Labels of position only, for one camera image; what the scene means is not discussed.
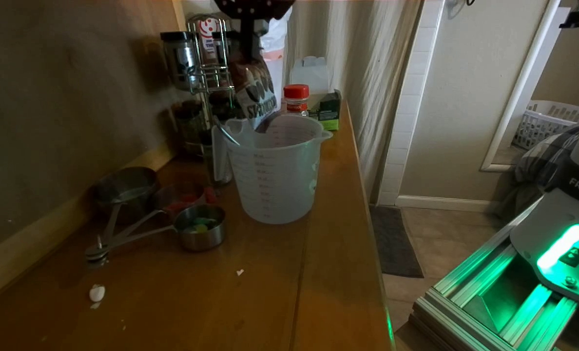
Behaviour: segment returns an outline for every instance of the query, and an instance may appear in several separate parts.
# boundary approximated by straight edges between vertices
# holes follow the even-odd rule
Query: floor tile
[[[394,332],[396,351],[443,351],[443,344],[414,324],[406,324]]]
[[[412,303],[386,299],[386,305],[388,305],[388,311],[390,311],[394,330],[404,328],[408,324],[410,314],[412,314]]]
[[[410,279],[398,275],[385,275],[386,299],[414,303],[425,295],[429,283],[425,279]]]
[[[383,275],[396,330],[406,326],[427,289],[500,231],[496,219],[468,211],[402,209],[402,217],[425,277]]]

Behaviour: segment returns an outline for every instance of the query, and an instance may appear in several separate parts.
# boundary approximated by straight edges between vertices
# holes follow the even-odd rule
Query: red bottle cap
[[[308,96],[310,96],[310,88],[307,84],[285,86],[285,98],[289,98],[289,100],[305,100]]]

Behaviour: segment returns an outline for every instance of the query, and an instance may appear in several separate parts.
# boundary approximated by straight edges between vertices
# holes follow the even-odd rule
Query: bottle
[[[310,88],[307,84],[285,86],[283,112],[287,116],[308,118],[308,96],[310,96]]]

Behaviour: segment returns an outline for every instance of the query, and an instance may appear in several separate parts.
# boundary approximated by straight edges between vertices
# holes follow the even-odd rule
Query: rug
[[[404,229],[402,213],[390,207],[371,207],[371,223],[386,275],[423,277],[422,266]]]

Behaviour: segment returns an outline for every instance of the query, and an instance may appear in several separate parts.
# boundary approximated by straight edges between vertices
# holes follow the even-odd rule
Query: metal container
[[[149,215],[156,192],[158,178],[151,168],[123,168],[94,186],[98,209],[112,213],[114,225],[135,223]]]
[[[193,205],[174,219],[180,242],[188,252],[219,248],[225,240],[225,211],[211,205]]]
[[[160,40],[164,41],[164,55],[172,82],[180,90],[199,92],[203,82],[195,36],[188,32],[164,32],[160,34]]]

